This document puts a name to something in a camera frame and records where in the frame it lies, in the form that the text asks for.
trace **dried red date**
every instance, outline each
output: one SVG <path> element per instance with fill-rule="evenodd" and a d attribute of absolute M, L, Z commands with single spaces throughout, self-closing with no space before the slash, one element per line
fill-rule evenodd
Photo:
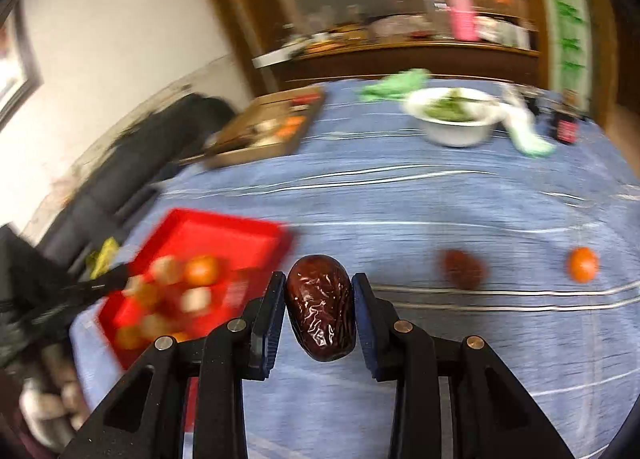
<path fill-rule="evenodd" d="M 442 252 L 442 270 L 447 280 L 459 289 L 477 289 L 486 278 L 482 261 L 460 249 Z"/>
<path fill-rule="evenodd" d="M 298 343 L 313 359 L 330 362 L 353 350 L 353 289 L 340 262 L 326 255 L 297 261 L 287 277 L 286 300 Z"/>

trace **small orange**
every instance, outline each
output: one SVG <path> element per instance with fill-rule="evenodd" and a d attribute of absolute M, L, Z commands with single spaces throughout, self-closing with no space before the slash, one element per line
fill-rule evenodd
<path fill-rule="evenodd" d="M 114 343 L 116 347 L 125 349 L 126 351 L 140 349 L 140 347 L 146 344 L 140 335 L 140 328 L 135 325 L 127 325 L 119 328 L 116 331 Z"/>
<path fill-rule="evenodd" d="M 291 116 L 286 119 L 285 124 L 287 126 L 300 126 L 305 122 L 305 119 L 305 116 Z"/>
<path fill-rule="evenodd" d="M 142 282 L 131 295 L 142 309 L 152 311 L 162 300 L 162 292 L 155 283 Z"/>
<path fill-rule="evenodd" d="M 589 248 L 575 248 L 566 261 L 567 272 L 575 282 L 590 282 L 600 268 L 600 259 Z"/>
<path fill-rule="evenodd" d="M 184 266 L 184 279 L 191 287 L 213 284 L 220 274 L 218 259 L 211 255 L 194 257 Z"/>
<path fill-rule="evenodd" d="M 140 334 L 150 342 L 173 332 L 174 324 L 164 315 L 158 313 L 148 314 L 140 320 Z"/>
<path fill-rule="evenodd" d="M 292 135 L 296 133 L 298 128 L 292 125 L 281 126 L 276 132 L 276 136 L 280 139 L 289 139 Z"/>
<path fill-rule="evenodd" d="M 182 343 L 187 340 L 190 340 L 189 335 L 183 332 L 172 333 L 171 336 L 173 336 L 175 338 L 175 341 L 177 341 L 178 343 Z"/>

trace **metal pivot screw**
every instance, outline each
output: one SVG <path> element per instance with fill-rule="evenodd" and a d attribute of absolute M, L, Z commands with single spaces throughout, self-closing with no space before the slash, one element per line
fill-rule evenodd
<path fill-rule="evenodd" d="M 480 336 L 469 336 L 466 339 L 466 344 L 477 351 L 484 347 L 484 340 Z"/>
<path fill-rule="evenodd" d="M 407 320 L 398 320 L 394 324 L 394 329 L 399 333 L 410 333 L 414 330 L 414 325 Z"/>
<path fill-rule="evenodd" d="M 156 340 L 156 343 L 154 345 L 156 346 L 156 349 L 158 349 L 159 351 L 165 351 L 169 347 L 171 347 L 173 344 L 174 344 L 174 341 L 171 340 L 171 336 L 160 336 L 158 340 Z"/>
<path fill-rule="evenodd" d="M 234 318 L 227 325 L 226 328 L 232 333 L 239 333 L 246 327 L 246 322 L 242 318 Z"/>

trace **green vegetable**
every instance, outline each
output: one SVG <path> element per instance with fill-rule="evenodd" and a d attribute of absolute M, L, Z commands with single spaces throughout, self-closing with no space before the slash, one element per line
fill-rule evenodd
<path fill-rule="evenodd" d="M 435 100 L 424 108 L 424 113 L 433 119 L 440 121 L 465 122 L 473 121 L 474 117 L 469 114 L 464 106 L 464 102 L 474 102 L 460 96 L 459 89 L 451 89 L 448 96 Z"/>

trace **pink bottle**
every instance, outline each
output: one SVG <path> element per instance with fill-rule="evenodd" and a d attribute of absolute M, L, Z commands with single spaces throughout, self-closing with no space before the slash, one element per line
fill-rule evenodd
<path fill-rule="evenodd" d="M 456 40 L 477 42 L 474 0 L 447 0 L 451 13 L 451 31 Z"/>

